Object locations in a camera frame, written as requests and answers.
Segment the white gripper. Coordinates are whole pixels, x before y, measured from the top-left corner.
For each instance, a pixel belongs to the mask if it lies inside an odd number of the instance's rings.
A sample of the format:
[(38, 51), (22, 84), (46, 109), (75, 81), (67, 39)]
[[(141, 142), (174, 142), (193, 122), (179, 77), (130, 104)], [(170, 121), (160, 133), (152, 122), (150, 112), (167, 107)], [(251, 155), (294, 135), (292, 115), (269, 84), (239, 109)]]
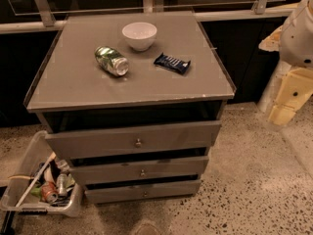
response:
[[(264, 38), (258, 48), (278, 52), (282, 28), (279, 26)], [(270, 113), (268, 120), (276, 125), (288, 124), (296, 112), (313, 95), (313, 69), (279, 62), (268, 81), (257, 107)]]

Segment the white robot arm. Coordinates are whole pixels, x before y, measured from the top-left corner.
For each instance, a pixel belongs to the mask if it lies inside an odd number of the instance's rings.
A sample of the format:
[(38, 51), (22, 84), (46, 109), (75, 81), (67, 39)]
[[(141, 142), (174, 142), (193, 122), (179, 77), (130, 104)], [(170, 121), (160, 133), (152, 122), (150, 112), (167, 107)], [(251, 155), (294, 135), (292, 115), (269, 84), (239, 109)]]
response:
[(313, 94), (313, 0), (301, 0), (259, 49), (278, 52), (291, 69), (282, 76), (268, 121), (288, 124)]

